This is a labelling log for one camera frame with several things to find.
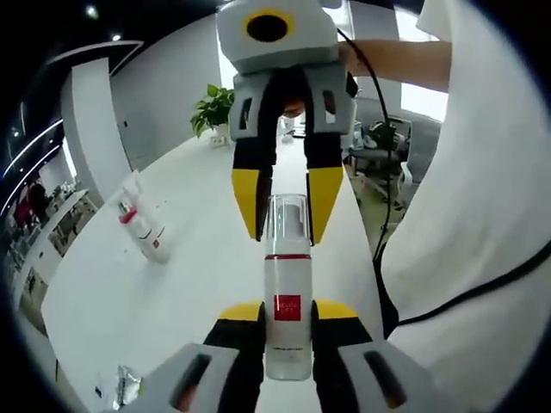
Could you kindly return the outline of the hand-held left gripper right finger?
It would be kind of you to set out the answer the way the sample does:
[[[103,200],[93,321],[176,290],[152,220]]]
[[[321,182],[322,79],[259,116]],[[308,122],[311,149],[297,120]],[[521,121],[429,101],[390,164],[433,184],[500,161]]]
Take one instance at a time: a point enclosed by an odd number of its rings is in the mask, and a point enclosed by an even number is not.
[[[312,344],[322,411],[442,410],[442,396],[428,372],[388,342],[373,341],[347,305],[314,301]]]

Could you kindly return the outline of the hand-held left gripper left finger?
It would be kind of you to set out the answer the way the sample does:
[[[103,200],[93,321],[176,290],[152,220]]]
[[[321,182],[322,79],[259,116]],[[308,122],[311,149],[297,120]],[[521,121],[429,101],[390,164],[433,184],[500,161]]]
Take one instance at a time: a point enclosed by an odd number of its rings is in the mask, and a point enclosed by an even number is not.
[[[143,412],[253,412],[263,382],[262,302],[224,310],[202,343],[189,343],[145,379]]]

